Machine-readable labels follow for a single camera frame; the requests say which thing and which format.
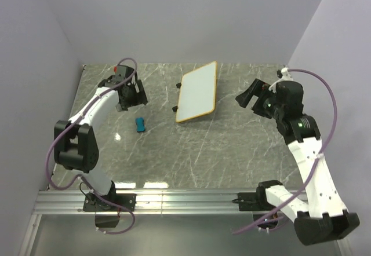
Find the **blue whiteboard eraser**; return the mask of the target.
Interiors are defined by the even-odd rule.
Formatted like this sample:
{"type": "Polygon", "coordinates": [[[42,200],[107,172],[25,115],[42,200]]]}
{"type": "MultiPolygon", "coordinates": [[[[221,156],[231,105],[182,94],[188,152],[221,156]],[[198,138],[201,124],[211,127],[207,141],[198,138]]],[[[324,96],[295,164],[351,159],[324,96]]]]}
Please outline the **blue whiteboard eraser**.
{"type": "Polygon", "coordinates": [[[143,133],[146,130],[145,124],[144,124],[144,118],[139,117],[135,119],[135,124],[136,124],[136,131],[138,133],[143,133]]]}

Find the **orange framed whiteboard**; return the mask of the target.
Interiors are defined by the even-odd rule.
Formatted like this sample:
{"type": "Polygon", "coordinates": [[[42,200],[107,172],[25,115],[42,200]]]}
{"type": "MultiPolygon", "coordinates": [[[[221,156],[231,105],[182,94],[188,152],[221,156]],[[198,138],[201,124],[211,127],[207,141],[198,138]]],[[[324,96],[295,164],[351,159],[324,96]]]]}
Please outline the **orange framed whiteboard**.
{"type": "Polygon", "coordinates": [[[173,108],[176,122],[181,123],[207,114],[216,106],[217,62],[196,68],[182,76],[178,83],[179,99],[173,108]]]}

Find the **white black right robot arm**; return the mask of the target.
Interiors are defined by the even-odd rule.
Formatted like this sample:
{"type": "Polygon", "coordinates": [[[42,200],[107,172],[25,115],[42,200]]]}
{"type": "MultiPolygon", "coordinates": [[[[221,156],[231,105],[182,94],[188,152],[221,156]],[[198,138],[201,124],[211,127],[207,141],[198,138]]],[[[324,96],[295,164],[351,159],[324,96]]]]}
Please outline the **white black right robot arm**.
{"type": "Polygon", "coordinates": [[[236,97],[240,107],[247,107],[252,97],[254,114],[274,119],[298,166],[307,195],[301,201],[277,180],[258,184],[255,198],[248,204],[271,215],[281,211],[294,224],[300,242],[313,245],[345,238],[360,221],[357,213],[348,211],[330,175],[321,134],[315,119],[303,112],[304,90],[295,81],[279,81],[275,89],[255,79],[246,91],[236,97]]]}

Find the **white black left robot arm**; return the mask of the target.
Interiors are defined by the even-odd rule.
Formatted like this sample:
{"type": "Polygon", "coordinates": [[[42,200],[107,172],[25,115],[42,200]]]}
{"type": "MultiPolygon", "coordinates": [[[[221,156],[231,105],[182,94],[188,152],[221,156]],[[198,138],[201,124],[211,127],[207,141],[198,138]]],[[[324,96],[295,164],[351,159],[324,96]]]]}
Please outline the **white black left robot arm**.
{"type": "Polygon", "coordinates": [[[54,126],[54,161],[81,177],[104,211],[115,208],[117,196],[115,184],[97,167],[95,131],[114,107],[127,111],[140,104],[147,104],[143,84],[133,68],[124,67],[123,72],[101,81],[94,96],[77,114],[54,126]]]}

